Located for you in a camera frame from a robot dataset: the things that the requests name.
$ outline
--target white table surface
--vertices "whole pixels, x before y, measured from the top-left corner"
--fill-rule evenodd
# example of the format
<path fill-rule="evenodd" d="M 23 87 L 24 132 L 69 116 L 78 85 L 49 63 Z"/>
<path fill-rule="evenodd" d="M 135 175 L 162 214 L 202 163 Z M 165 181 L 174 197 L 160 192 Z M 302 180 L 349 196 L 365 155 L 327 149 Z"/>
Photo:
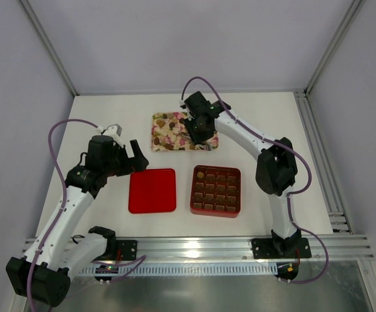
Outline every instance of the white table surface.
<path fill-rule="evenodd" d="M 215 97 L 205 95 L 210 101 Z M 82 118 L 107 126 L 119 123 L 122 140 L 131 152 L 129 140 L 137 139 L 148 168 L 173 168 L 176 171 L 177 208 L 172 213 L 131 214 L 128 211 L 129 176 L 110 177 L 95 202 L 80 220 L 74 234 L 88 232 L 92 226 L 103 226 L 123 237 L 184 237 L 269 235 L 272 216 L 267 195 L 255 182 L 256 161 L 234 141 L 219 135 L 220 145 L 214 151 L 153 152 L 150 149 L 152 114 L 180 111 L 178 94 L 132 96 L 79 96 L 74 100 L 70 118 Z M 314 179 L 304 194 L 294 196 L 298 224 L 318 234 L 332 233 L 327 209 L 310 155 L 304 129 L 292 92 L 222 94 L 233 110 L 259 130 L 275 138 L 288 137 L 293 147 L 310 164 Z M 64 175 L 87 151 L 88 141 L 96 135 L 94 128 L 81 123 L 66 127 L 58 162 Z M 237 218 L 193 215 L 189 209 L 193 169 L 198 164 L 227 166 L 241 171 L 241 212 Z M 307 174 L 297 160 L 295 188 L 305 185 Z M 44 209 L 38 226 L 40 233 L 61 195 L 56 171 L 53 172 Z M 167 190 L 159 194 L 166 198 Z"/>

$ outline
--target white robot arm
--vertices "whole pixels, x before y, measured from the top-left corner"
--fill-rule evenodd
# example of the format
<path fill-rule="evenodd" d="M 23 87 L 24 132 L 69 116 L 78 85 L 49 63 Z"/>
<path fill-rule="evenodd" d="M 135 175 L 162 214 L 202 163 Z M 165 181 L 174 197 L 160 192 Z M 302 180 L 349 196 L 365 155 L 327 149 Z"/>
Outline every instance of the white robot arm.
<path fill-rule="evenodd" d="M 78 221 L 106 185 L 107 178 L 143 171 L 149 164 L 136 140 L 130 141 L 134 157 L 128 157 L 120 134 L 120 126 L 111 125 L 102 135 L 92 137 L 85 163 L 72 168 L 66 177 L 65 206 L 61 207 L 61 199 L 23 257 L 9 260 L 6 271 L 16 294 L 27 296 L 27 278 L 34 264 L 30 284 L 32 298 L 56 307 L 64 300 L 71 280 L 85 266 L 95 258 L 111 259 L 118 251 L 116 233 L 98 226 L 90 229 L 77 246 L 67 252 L 65 248 Z M 44 236 L 47 237 L 41 246 Z"/>
<path fill-rule="evenodd" d="M 184 120 L 184 124 L 194 144 L 211 138 L 217 131 L 234 140 L 256 160 L 256 182 L 269 195 L 273 216 L 273 245 L 279 255 L 290 252 L 301 239 L 301 231 L 291 223 L 287 203 L 287 194 L 293 191 L 297 174 L 294 156 L 266 140 L 258 139 L 240 124 L 251 129 L 259 137 L 276 141 L 242 120 L 228 104 L 226 107 L 230 113 L 224 110 L 219 101 L 207 101 L 201 92 L 190 95 L 180 106 L 188 111 L 188 118 Z M 282 138 L 278 142 L 292 148 L 287 138 Z M 291 215 L 295 217 L 292 203 Z"/>

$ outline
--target patterned tray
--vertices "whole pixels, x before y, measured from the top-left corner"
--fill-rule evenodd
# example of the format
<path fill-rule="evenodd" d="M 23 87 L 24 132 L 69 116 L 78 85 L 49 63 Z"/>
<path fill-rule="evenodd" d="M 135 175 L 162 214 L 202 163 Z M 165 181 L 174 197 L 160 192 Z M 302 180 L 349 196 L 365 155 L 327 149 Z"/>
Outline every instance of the patterned tray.
<path fill-rule="evenodd" d="M 205 144 L 193 145 L 182 120 L 186 112 L 157 112 L 152 116 L 153 151 L 211 151 L 219 146 L 217 132 Z"/>

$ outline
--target white enclosure wall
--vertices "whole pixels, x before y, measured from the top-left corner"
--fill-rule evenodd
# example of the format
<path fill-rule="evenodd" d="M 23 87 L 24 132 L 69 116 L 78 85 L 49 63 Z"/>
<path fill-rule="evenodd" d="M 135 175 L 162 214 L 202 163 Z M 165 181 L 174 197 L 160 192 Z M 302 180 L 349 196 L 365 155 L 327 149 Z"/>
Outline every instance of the white enclosure wall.
<path fill-rule="evenodd" d="M 350 0 L 29 0 L 79 94 L 304 88 Z"/>
<path fill-rule="evenodd" d="M 376 256 L 376 1 L 366 1 L 311 98 L 352 226 Z"/>
<path fill-rule="evenodd" d="M 72 100 L 19 4 L 0 0 L 0 311 L 13 295 L 5 266 L 34 235 L 52 175 L 47 132 Z"/>

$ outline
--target empty red tray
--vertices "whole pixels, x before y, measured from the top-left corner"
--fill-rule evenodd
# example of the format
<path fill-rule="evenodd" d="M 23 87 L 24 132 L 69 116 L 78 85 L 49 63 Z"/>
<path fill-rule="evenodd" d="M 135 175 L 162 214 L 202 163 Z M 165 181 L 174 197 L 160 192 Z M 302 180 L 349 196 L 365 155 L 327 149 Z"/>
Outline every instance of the empty red tray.
<path fill-rule="evenodd" d="M 191 189 L 191 212 L 235 218 L 240 212 L 240 170 L 196 166 Z"/>
<path fill-rule="evenodd" d="M 170 213 L 175 208 L 175 170 L 147 169 L 130 175 L 131 213 Z"/>

